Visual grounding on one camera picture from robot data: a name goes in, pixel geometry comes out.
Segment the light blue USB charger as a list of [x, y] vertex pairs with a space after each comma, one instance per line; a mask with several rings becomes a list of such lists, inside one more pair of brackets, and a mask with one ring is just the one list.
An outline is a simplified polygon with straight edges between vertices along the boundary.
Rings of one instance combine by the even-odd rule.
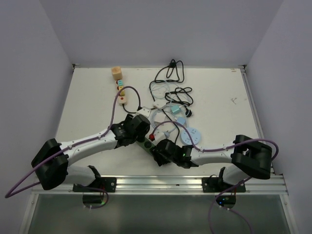
[[186, 118], [184, 118], [184, 117], [178, 117], [178, 118], [176, 119], [176, 121], [177, 121], [177, 123], [179, 123], [179, 124], [181, 124], [181, 125], [185, 125], [185, 124], [187, 123], [187, 120], [186, 120]]

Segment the light teal charger green strip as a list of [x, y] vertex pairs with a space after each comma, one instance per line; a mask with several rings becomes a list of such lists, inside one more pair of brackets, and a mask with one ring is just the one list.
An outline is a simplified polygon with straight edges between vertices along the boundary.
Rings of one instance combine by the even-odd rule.
[[170, 108], [171, 108], [171, 112], [172, 112], [174, 115], [176, 115], [176, 114], [178, 114], [179, 112], [181, 112], [181, 109], [180, 109], [180, 107], [179, 107], [178, 105], [173, 105], [173, 106], [171, 106]]

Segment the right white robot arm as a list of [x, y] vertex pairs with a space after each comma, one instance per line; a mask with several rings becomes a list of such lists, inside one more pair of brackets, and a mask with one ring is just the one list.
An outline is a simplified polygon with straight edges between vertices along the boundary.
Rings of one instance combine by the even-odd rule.
[[235, 184], [249, 177], [267, 180], [271, 177], [273, 150], [263, 139], [237, 135], [233, 145], [217, 149], [200, 149], [193, 145], [179, 147], [164, 139], [150, 150], [159, 166], [174, 163], [184, 169], [213, 163], [229, 163], [220, 170], [218, 188], [229, 191]]

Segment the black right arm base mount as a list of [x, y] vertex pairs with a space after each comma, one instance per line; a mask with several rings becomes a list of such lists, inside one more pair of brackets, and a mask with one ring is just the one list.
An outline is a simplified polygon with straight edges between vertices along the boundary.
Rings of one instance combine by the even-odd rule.
[[245, 180], [249, 176], [238, 167], [232, 165], [220, 169], [219, 175], [211, 175], [201, 179], [204, 193], [245, 192]]

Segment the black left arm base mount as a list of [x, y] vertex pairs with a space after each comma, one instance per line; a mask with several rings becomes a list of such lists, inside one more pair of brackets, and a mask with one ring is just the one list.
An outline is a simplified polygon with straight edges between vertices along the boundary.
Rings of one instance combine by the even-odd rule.
[[92, 181], [86, 185], [75, 183], [73, 185], [73, 192], [102, 192], [114, 193], [117, 185], [116, 177], [102, 177], [94, 166], [87, 167], [91, 171]]

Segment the round light blue socket hub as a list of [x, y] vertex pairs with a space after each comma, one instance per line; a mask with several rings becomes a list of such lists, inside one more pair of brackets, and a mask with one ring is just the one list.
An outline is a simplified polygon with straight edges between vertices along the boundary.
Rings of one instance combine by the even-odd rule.
[[198, 129], [187, 127], [181, 133], [181, 141], [184, 145], [191, 145], [191, 141], [193, 141], [194, 145], [197, 145], [201, 141], [201, 134]]

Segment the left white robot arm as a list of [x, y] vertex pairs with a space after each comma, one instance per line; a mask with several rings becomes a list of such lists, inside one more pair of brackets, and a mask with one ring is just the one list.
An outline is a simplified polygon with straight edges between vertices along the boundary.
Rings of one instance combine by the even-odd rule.
[[101, 187], [99, 173], [93, 166], [79, 167], [75, 163], [94, 154], [126, 147], [143, 139], [150, 130], [150, 122], [143, 115], [127, 115], [121, 123], [78, 140], [44, 143], [31, 165], [44, 190], [51, 190], [62, 183], [85, 186], [94, 192]]

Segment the white Honor USB charger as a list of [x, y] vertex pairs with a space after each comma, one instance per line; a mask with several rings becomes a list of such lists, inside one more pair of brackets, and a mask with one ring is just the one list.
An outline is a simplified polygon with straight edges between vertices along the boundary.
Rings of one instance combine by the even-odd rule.
[[164, 115], [164, 114], [162, 114], [162, 113], [158, 113], [158, 114], [156, 114], [156, 116], [155, 116], [155, 122], [157, 122], [157, 123], [164, 122], [164, 121], [165, 121], [165, 118], [166, 118], [166, 115]]

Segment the green power strip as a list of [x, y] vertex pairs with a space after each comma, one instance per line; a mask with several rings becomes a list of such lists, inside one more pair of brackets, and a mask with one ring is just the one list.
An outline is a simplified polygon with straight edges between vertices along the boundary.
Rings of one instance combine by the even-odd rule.
[[147, 137], [138, 138], [136, 143], [148, 154], [154, 156], [154, 149], [156, 148], [156, 145]]

